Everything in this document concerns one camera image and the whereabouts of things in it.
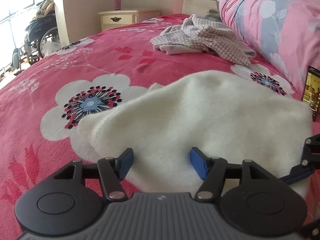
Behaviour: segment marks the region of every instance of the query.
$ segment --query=cream nightstand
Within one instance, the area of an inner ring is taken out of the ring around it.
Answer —
[[[101,30],[139,23],[154,17],[160,16],[161,10],[137,9],[99,12],[101,18]]]

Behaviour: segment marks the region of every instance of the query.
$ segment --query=drawer handle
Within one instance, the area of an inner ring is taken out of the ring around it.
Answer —
[[[121,20],[121,18],[118,18],[118,17],[113,17],[113,18],[110,18],[111,20],[113,20],[114,22],[118,22]]]

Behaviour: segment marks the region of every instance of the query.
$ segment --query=pink box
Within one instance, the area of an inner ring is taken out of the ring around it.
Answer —
[[[121,0],[115,0],[115,10],[121,10]]]

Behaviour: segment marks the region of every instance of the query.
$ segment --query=bed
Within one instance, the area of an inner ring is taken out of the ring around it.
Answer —
[[[192,13],[204,16],[209,9],[216,9],[215,0],[183,0],[182,14],[82,39],[45,57],[0,90],[3,239],[16,239],[21,234],[14,204],[24,192],[72,159],[99,159],[77,133],[78,122],[84,116],[117,107],[146,93],[154,83],[167,85],[185,75],[212,69],[236,73],[231,68],[234,64],[220,57],[199,53],[168,56],[155,51],[149,42],[166,27],[181,25]],[[258,55],[251,62],[259,64],[275,81],[278,89],[274,91],[301,99],[296,89],[263,57]],[[95,101],[88,100],[92,93]],[[99,191],[97,182],[89,180],[86,184]],[[126,180],[122,185],[129,195],[139,191]],[[308,221],[319,216],[319,188],[320,179],[315,174],[306,197]]]

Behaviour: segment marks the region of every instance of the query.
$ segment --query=phone screen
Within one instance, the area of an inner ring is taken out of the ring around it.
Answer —
[[[315,121],[320,104],[320,71],[313,67],[308,69],[302,101],[311,106],[312,119]]]

